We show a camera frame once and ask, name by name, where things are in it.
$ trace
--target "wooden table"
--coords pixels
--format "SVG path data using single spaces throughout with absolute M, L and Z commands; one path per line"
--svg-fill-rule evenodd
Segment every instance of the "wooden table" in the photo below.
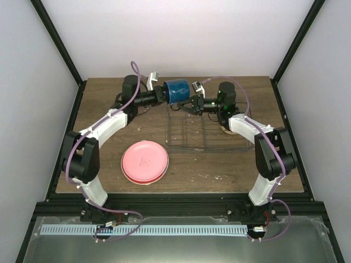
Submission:
M 160 78 L 158 84 L 168 79 L 175 78 Z M 205 77 L 185 79 L 192 83 Z M 283 126 L 268 77 L 235 77 L 235 79 L 246 90 L 253 119 L 273 127 Z M 222 81 L 225 80 L 216 79 L 205 84 L 207 98 L 215 97 L 218 85 Z M 123 78 L 88 80 L 77 115 L 75 131 L 90 126 L 106 114 L 116 95 L 121 92 L 122 82 Z M 239 88 L 236 88 L 236 92 L 237 101 L 244 102 L 244 96 Z M 246 104 L 239 104 L 240 110 L 244 111 L 245 107 Z M 210 129 L 207 129 L 209 122 L 211 121 L 207 115 L 201 118 L 184 112 L 174 113 L 166 104 L 152 107 L 146 114 L 136 117 L 131 124 L 113 135 L 100 149 L 99 179 L 103 188 L 110 193 L 248 192 L 258 175 L 254 148 L 250 148 L 242 138 L 234 140 L 234 137 L 230 136 L 238 137 L 238 135 L 224 133 L 215 122 Z M 130 182 L 121 170 L 124 151 L 140 140 L 155 141 L 165 147 L 169 154 L 167 173 L 159 181 L 147 186 Z M 284 179 L 277 191 L 303 192 L 297 169 Z M 62 173 L 56 192 L 69 193 L 78 190 L 66 183 Z

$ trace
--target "gray wall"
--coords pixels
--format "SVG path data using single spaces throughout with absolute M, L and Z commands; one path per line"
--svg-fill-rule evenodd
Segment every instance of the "gray wall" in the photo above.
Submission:
M 43 0 L 82 78 L 275 73 L 313 0 Z
M 0 261 L 15 262 L 77 86 L 30 1 L 0 6 Z
M 351 262 L 351 1 L 326 1 L 279 89 L 315 198 Z

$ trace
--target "wire dish rack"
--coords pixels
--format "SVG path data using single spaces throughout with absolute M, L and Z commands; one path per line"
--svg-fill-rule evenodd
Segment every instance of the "wire dish rack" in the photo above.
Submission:
M 237 102 L 239 108 L 246 103 Z M 248 151 L 253 143 L 239 134 L 228 134 L 219 125 L 216 115 L 201 117 L 167 107 L 166 145 L 170 151 L 227 152 Z

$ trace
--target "wall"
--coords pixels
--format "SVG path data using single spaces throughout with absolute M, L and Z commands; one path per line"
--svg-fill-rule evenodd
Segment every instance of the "wall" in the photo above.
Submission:
M 0 255 L 15 262 L 44 200 L 77 85 L 30 1 L 0 2 Z
M 279 89 L 315 198 L 351 262 L 351 2 L 326 1 Z
M 43 0 L 82 78 L 273 77 L 313 0 Z

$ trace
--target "black metal frame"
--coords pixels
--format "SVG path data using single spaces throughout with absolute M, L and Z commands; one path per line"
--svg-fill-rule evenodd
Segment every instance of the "black metal frame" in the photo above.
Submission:
M 333 249 L 338 262 L 344 262 L 340 248 L 338 246 L 336 237 L 334 235 L 332 226 L 329 221 L 328 214 L 326 212 L 323 202 L 317 202 L 314 200 L 313 193 L 303 167 L 301 156 L 299 154 L 293 132 L 288 121 L 288 116 L 285 112 L 284 105 L 282 103 L 278 82 L 287 69 L 291 59 L 301 44 L 304 36 L 308 32 L 312 25 L 315 17 L 321 9 L 325 0 L 315 0 L 311 6 L 306 18 L 304 19 L 299 31 L 297 32 L 287 54 L 285 55 L 280 67 L 277 70 L 274 78 L 271 79 L 274 94 L 278 102 L 279 110 L 284 122 L 285 127 L 289 130 L 290 137 L 294 149 L 297 154 L 299 161 L 298 170 L 301 176 L 304 192 L 302 193 L 275 193 L 274 198 L 284 200 L 290 207 L 292 215 L 319 215 L 322 217 L 324 224 L 329 228 L 329 239 L 333 245 Z M 53 42 L 57 49 L 62 55 L 64 61 L 67 64 L 72 76 L 78 85 L 78 91 L 76 100 L 73 105 L 71 116 L 67 124 L 66 131 L 72 130 L 76 121 L 77 113 L 80 107 L 80 103 L 83 97 L 86 81 L 83 81 L 70 58 L 68 51 L 66 50 L 59 34 L 57 33 L 54 24 L 52 23 L 48 13 L 41 0 L 31 0 L 34 8 L 36 9 L 39 17 L 43 21 L 47 31 L 49 32 Z M 81 216 L 81 211 L 86 205 L 81 194 L 70 194 L 70 193 L 56 193 L 56 186 L 60 175 L 60 169 L 58 166 L 60 153 L 55 165 L 54 173 L 49 185 L 49 189 L 46 195 L 46 202 L 37 203 L 35 211 L 33 213 L 32 220 L 29 224 L 24 242 L 20 249 L 20 253 L 17 258 L 17 262 L 22 262 L 26 253 L 27 246 L 31 237 L 31 233 L 34 228 L 35 220 L 38 216 Z M 194 193 L 194 194 L 109 194 L 109 202 L 115 209 L 136 210 L 141 212 L 144 216 L 222 216 L 227 215 L 227 211 L 230 208 L 235 208 L 238 203 L 243 202 L 247 198 L 246 193 Z M 286 210 L 283 205 L 275 204 L 274 209 L 276 215 L 286 215 Z M 228 216 L 230 221 L 241 221 L 242 217 L 238 215 Z

